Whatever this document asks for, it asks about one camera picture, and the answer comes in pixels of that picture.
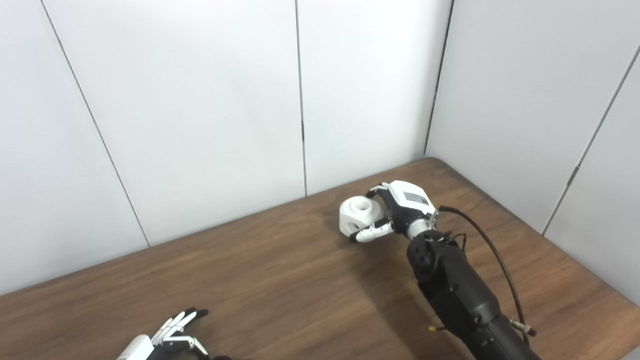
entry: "white wall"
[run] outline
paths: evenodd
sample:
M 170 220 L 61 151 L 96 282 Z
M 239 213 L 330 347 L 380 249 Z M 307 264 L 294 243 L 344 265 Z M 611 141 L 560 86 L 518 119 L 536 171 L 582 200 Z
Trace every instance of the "white wall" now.
M 623 360 L 640 360 L 640 347 L 631 351 L 631 353 L 625 356 Z
M 456 1 L 427 156 L 544 230 L 640 43 L 640 2 Z
M 304 196 L 294 1 L 45 4 L 152 245 Z
M 0 294 L 147 247 L 38 1 L 0 48 Z
M 636 61 L 546 236 L 640 306 L 639 120 Z
M 307 188 L 422 157 L 451 0 L 298 0 Z

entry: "wall seam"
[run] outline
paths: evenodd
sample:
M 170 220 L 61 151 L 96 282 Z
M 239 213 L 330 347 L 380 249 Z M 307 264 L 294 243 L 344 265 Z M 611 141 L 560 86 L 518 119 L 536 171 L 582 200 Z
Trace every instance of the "wall seam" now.
M 307 191 L 307 148 L 305 144 L 305 108 L 302 98 L 302 62 L 300 60 L 300 22 L 298 15 L 298 0 L 294 0 L 296 5 L 296 45 L 298 50 L 298 86 L 300 89 L 300 123 L 302 127 L 302 171 L 305 176 L 305 196 L 308 196 Z
M 438 86 L 440 85 L 440 75 L 442 74 L 442 64 L 444 63 L 444 54 L 447 49 L 447 40 L 449 38 L 449 28 L 451 26 L 451 17 L 453 14 L 453 4 L 455 0 L 451 0 L 451 8 L 449 9 L 449 19 L 447 19 L 447 32 L 444 35 L 444 42 L 442 44 L 442 55 L 440 56 L 440 66 L 438 67 L 438 77 L 436 78 L 436 88 L 433 92 L 433 102 L 431 103 L 431 113 L 429 114 L 429 125 L 427 125 L 427 136 L 424 139 L 424 150 L 422 151 L 422 156 L 424 157 L 427 153 L 427 143 L 429 142 L 429 134 L 431 132 L 431 123 L 433 123 L 433 111 L 436 107 L 436 97 L 438 96 Z
M 564 197 L 566 196 L 566 193 L 569 190 L 569 187 L 573 184 L 573 180 L 575 179 L 575 177 L 578 174 L 578 172 L 580 172 L 580 167 L 582 166 L 582 162 L 584 161 L 584 158 L 587 156 L 587 153 L 591 149 L 591 145 L 593 145 L 593 141 L 595 140 L 596 136 L 598 135 L 598 132 L 600 132 L 600 128 L 602 127 L 602 124 L 604 123 L 604 120 L 608 116 L 609 111 L 611 110 L 611 106 L 613 106 L 613 103 L 616 101 L 616 98 L 618 97 L 618 94 L 620 93 L 620 89 L 622 89 L 622 86 L 625 84 L 625 81 L 627 80 L 627 76 L 629 75 L 629 72 L 631 71 L 631 68 L 634 66 L 634 64 L 636 62 L 636 59 L 638 58 L 638 54 L 639 53 L 640 53 L 640 45 L 638 45 L 634 55 L 631 57 L 631 61 L 629 62 L 629 65 L 627 65 L 627 68 L 625 69 L 625 72 L 623 73 L 622 78 L 620 79 L 620 82 L 618 83 L 618 86 L 616 87 L 615 91 L 613 92 L 613 95 L 611 96 L 611 99 L 609 100 L 609 103 L 607 104 L 607 107 L 605 108 L 604 113 L 602 114 L 602 117 L 600 117 L 600 121 L 598 122 L 598 125 L 596 126 L 595 130 L 593 131 L 593 134 L 591 135 L 591 138 L 589 139 L 589 142 L 587 143 L 586 148 L 583 150 L 582 155 L 580 155 L 578 163 L 576 164 L 575 168 L 573 169 L 573 172 L 572 172 L 571 176 L 569 177 L 569 180 L 567 181 L 567 184 L 564 186 L 564 190 L 563 190 L 562 194 L 560 195 L 560 198 L 558 199 L 558 202 L 556 203 L 556 206 L 554 207 L 554 210 L 551 212 L 551 216 L 549 217 L 549 220 L 547 221 L 547 224 L 546 224 L 544 230 L 542 230 L 542 236 L 544 236 L 547 233 L 547 230 L 549 229 L 549 226 L 551 225 L 551 221 L 553 221 L 554 217 L 556 216 L 556 213 L 557 213 L 558 209 L 560 208 L 560 205 L 562 204 L 562 201 L 564 200 Z
M 46 5 L 44 4 L 44 0 L 40 0 L 40 4 L 42 5 L 42 9 L 44 10 L 44 12 L 46 14 L 47 19 L 49 20 L 49 25 L 51 25 L 51 29 L 53 30 L 53 33 L 56 36 L 56 40 L 58 40 L 58 45 L 60 46 L 60 50 L 62 50 L 62 55 L 64 55 L 65 61 L 67 62 L 67 66 L 69 67 L 69 71 L 71 71 L 71 75 L 74 77 L 74 81 L 76 82 L 76 86 L 78 87 L 78 90 L 80 91 L 80 95 L 82 96 L 82 99 L 84 101 L 84 105 L 86 106 L 86 109 L 89 112 L 89 116 L 91 117 L 91 120 L 93 121 L 93 125 L 95 126 L 95 129 L 98 132 L 98 136 L 100 137 L 100 141 L 102 142 L 102 146 L 104 146 L 104 150 L 106 151 L 107 156 L 109 157 L 109 161 L 111 162 L 111 166 L 113 167 L 113 170 L 115 171 L 116 176 L 118 177 L 118 181 L 120 182 L 120 186 L 122 187 L 122 191 L 124 192 L 124 195 L 127 197 L 127 202 L 129 202 L 129 206 L 131 207 L 131 211 L 133 212 L 133 215 L 136 218 L 138 226 L 140 227 L 140 231 L 142 232 L 142 236 L 144 236 L 144 238 L 145 238 L 145 242 L 147 243 L 147 247 L 151 247 L 151 244 L 149 243 L 149 240 L 147 238 L 147 234 L 145 233 L 145 230 L 142 228 L 142 223 L 140 223 L 140 218 L 138 217 L 136 209 L 133 207 L 133 203 L 131 202 L 131 198 L 129 196 L 129 193 L 127 192 L 127 188 L 125 188 L 125 186 L 124 186 L 124 183 L 122 181 L 122 177 L 120 176 L 120 173 L 119 173 L 118 169 L 116 168 L 116 164 L 113 161 L 113 157 L 111 156 L 111 153 L 109 152 L 109 148 L 107 147 L 107 144 L 104 141 L 104 137 L 102 136 L 102 132 L 100 131 L 100 127 L 98 126 L 98 123 L 95 121 L 95 117 L 93 116 L 93 112 L 91 111 L 91 108 L 89 107 L 89 102 L 86 100 L 86 96 L 84 96 L 84 91 L 82 90 L 82 87 L 80 86 L 80 82 L 78 81 L 78 78 L 76 76 L 76 72 L 74 71 L 74 68 L 71 66 L 71 62 L 69 61 L 69 57 L 67 56 L 67 52 L 65 51 L 65 48 L 62 45 L 62 41 L 60 40 L 60 36 L 58 35 L 58 32 L 56 31 L 56 27 L 53 24 L 53 20 L 51 20 L 51 16 L 49 15 L 49 11 L 47 10 Z

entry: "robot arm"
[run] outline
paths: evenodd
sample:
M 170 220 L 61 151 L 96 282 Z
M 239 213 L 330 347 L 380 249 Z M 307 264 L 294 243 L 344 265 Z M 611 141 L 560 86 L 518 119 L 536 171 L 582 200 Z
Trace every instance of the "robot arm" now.
M 438 210 L 424 190 L 404 181 L 381 183 L 366 197 L 379 195 L 388 217 L 352 234 L 353 242 L 383 236 L 390 227 L 409 240 L 407 258 L 420 291 L 444 327 L 467 346 L 477 360 L 540 360 L 518 337 L 500 304 L 471 267 L 458 244 L 436 230 Z

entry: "robotic hand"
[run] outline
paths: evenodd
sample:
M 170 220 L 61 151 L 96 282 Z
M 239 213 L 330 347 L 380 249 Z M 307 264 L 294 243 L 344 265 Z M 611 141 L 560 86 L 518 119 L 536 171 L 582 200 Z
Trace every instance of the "robotic hand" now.
M 424 190 L 414 184 L 381 183 L 365 196 L 376 195 L 385 203 L 388 217 L 351 234 L 349 240 L 362 243 L 393 232 L 405 235 L 410 240 L 407 258 L 418 287 L 444 324 L 444 328 L 438 329 L 447 329 L 457 336 L 477 360 L 540 360 L 528 346 L 527 335 L 534 336 L 535 331 L 524 324 L 511 276 L 484 231 L 457 209 L 446 206 L 436 209 Z M 436 219 L 443 211 L 468 220 L 492 248 L 511 286 L 519 322 L 502 314 L 498 299 L 471 267 L 464 250 L 450 233 L 436 229 Z M 523 339 L 514 328 L 523 332 Z
M 151 338 L 147 335 L 135 337 L 117 360 L 166 360 L 169 355 L 187 350 L 192 351 L 198 360 L 210 360 L 209 353 L 198 339 L 182 335 L 189 325 L 208 313 L 206 309 L 196 310 L 195 307 L 180 312 L 165 321 Z M 230 360 L 227 356 L 218 356 L 213 360 L 227 359 Z

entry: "wooden table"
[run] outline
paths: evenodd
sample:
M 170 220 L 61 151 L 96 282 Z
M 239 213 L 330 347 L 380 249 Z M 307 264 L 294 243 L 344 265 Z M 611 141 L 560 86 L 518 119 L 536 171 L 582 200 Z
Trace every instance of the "wooden table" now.
M 338 207 L 382 181 L 420 185 L 493 238 L 546 360 L 614 360 L 640 345 L 640 309 L 436 159 L 363 180 L 0 297 L 0 359 L 114 360 L 191 306 L 213 354 L 277 359 L 471 359 L 417 290 L 400 235 L 352 245 Z M 507 282 L 464 220 L 468 257 L 515 317 Z M 183 356 L 180 359 L 191 359 Z

